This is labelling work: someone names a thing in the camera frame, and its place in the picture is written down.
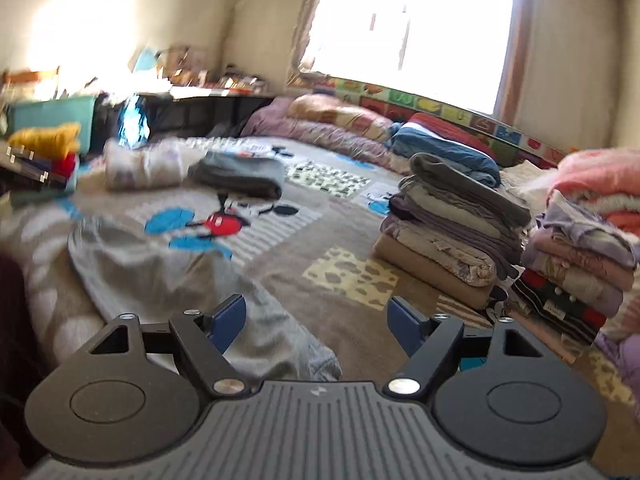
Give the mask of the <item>light grey sweatpants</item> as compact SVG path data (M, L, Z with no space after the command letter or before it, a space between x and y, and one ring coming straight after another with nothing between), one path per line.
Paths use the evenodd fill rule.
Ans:
M336 382L342 376L335 353L219 252L169 248L101 217L79 220L67 249L104 320L133 313L143 323L161 323L189 309L213 312L240 294L246 321L224 357L251 385L263 379Z

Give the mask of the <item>tan folded blanket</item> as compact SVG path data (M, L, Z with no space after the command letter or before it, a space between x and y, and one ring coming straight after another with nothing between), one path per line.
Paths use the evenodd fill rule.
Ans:
M466 284L439 263L396 242L388 235L381 235L373 246L374 254L397 266L414 278L431 285L440 292L460 301L474 310L488 307L493 284L475 287Z

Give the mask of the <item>floral folded sheet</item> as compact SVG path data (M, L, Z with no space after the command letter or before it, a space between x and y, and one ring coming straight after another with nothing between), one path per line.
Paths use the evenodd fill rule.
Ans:
M393 214L382 221L380 230L416 254L438 263L470 286L487 286L498 281L494 260L446 234L401 220Z

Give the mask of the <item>Mickey Mouse fleece blanket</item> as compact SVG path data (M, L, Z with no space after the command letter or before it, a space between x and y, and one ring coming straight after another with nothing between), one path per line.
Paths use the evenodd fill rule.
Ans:
M373 252L382 217L352 200L286 187L280 203L220 200L212 188L111 192L104 174L84 174L70 197L17 208L1 220L1 251L25 277L30 322L47 364L57 367L108 322L74 269L67 239L87 217L112 219L152 242L219 252L261 284L337 356L341 380L377 384L404 352L386 326L386 302L425 314L462 304Z

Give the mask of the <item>grey-green folded garment top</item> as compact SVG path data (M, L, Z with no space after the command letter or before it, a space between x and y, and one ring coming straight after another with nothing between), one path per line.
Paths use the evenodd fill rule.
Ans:
M486 207L496 216L501 214L503 218L512 221L516 226L524 228L532 220L526 207L451 168L435 155L414 154L409 159L409 166L420 180L467 200L472 200L472 202Z

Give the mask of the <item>dark grey folded pants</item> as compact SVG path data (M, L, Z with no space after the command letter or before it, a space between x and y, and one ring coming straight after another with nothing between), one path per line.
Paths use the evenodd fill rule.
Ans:
M285 164L272 157L209 151L189 168L188 177L217 190L280 200Z

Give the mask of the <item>cream floral folded quilt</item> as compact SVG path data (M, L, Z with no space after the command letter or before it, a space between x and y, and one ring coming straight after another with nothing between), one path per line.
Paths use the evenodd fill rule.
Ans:
M188 160L178 139L142 148L126 148L115 140L104 145L105 186L111 191L150 190L179 186L188 174Z

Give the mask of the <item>colourful alphabet play mat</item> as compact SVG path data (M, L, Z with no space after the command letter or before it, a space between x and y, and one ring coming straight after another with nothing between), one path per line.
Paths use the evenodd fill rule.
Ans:
M393 122L406 122L416 113L436 117L475 136L497 156L498 164L503 167L528 160L539 168L549 169L558 166L566 156L565 152L495 118L378 84L331 76L290 73L285 90L291 94L326 93L347 103L370 108Z

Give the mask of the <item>red folded garment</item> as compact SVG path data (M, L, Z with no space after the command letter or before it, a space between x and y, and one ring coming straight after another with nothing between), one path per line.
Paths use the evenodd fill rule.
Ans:
M78 156L75 153L68 153L62 158L52 160L51 172L60 178L69 179L73 177L77 162Z

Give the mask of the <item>black low desk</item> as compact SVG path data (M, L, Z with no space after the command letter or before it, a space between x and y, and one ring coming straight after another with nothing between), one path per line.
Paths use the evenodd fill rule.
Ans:
M174 98L169 93L140 93L117 104L102 92L94 104L91 140L114 138L124 125L129 103L146 120L149 139L176 134L188 136L230 136L238 138L250 116L274 100L269 94L209 91L206 96Z

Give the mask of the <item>purple floral quilt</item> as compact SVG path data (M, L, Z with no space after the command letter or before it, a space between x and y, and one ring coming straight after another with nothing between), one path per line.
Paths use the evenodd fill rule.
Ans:
M325 122L308 122L286 116L292 102L292 98L277 96L269 105L250 115L240 136L277 136L325 148L402 176L411 174L409 159L394 154L381 142Z

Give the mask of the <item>pink folded quilt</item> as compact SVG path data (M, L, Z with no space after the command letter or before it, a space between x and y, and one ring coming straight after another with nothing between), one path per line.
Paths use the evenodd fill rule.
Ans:
M547 202L555 191L619 229L639 235L638 148L604 148L567 155L551 181Z

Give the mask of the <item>yellow folded garment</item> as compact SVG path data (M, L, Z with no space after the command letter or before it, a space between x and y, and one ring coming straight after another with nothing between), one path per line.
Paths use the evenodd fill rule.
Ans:
M8 144L26 148L41 158L58 160L79 153L80 130L79 122L66 122L56 127L25 128L12 133L8 137Z

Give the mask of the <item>teal storage box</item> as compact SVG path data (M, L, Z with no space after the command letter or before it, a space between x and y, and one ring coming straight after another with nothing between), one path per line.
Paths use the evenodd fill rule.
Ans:
M23 101L8 109L8 133L25 128L52 128L66 122L78 122L79 153L87 155L91 143L95 96L71 96L59 100Z

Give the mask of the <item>sheer window curtain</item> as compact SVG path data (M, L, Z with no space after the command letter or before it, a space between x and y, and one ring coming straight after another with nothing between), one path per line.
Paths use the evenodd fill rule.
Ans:
M311 25L319 1L320 0L303 0L300 4L297 24L292 39L290 62L288 63L288 72L290 74L300 71L300 63L309 44Z

